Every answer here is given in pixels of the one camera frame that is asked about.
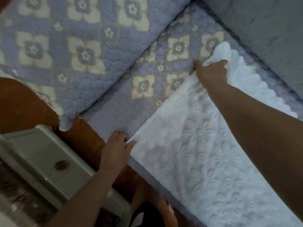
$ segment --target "wooden floor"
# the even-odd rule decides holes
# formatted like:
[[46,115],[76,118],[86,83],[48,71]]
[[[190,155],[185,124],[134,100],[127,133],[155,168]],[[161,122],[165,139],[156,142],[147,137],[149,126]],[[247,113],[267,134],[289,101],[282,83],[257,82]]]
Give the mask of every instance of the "wooden floor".
[[[0,10],[9,0],[0,0]],[[82,119],[73,127],[61,132],[58,116],[30,89],[16,80],[0,78],[0,134],[33,128],[38,124],[51,125],[65,141],[91,167],[98,169],[104,141]],[[129,166],[124,168],[113,187],[129,202],[142,179]]]

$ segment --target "white quilted blanket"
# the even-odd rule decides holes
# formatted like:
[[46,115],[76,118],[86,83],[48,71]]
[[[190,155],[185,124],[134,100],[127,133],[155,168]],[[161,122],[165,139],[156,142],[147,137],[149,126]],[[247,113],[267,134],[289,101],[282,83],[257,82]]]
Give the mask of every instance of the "white quilted blanket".
[[[229,84],[297,117],[227,42],[204,66],[222,59]],[[208,227],[303,226],[241,149],[195,73],[131,140],[138,141],[131,156]]]

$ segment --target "drawer handle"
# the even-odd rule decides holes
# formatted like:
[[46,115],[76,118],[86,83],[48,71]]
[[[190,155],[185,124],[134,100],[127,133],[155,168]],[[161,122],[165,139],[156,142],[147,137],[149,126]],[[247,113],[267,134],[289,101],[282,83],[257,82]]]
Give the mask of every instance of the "drawer handle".
[[55,170],[64,170],[68,163],[65,160],[59,161],[54,165]]

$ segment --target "finger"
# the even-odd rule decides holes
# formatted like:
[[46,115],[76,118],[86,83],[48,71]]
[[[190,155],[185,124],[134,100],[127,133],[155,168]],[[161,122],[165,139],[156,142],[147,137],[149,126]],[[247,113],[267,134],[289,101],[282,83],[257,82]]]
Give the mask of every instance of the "finger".
[[118,131],[114,131],[107,142],[109,143],[109,142],[113,141],[118,136],[118,134],[119,134]]
[[218,64],[220,64],[222,67],[225,67],[228,64],[227,60],[221,60],[218,62]]
[[136,145],[137,144],[137,141],[130,141],[129,142],[129,144],[127,144],[127,146],[126,146],[126,150],[130,153],[131,152],[131,150],[133,149],[133,147],[134,147],[134,145]]
[[194,69],[199,73],[199,72],[202,72],[203,71],[203,65],[201,63],[200,60],[198,59],[194,59],[194,61],[192,62],[193,65],[194,65]]
[[124,131],[120,131],[117,138],[123,142],[127,142],[130,139],[129,135]]

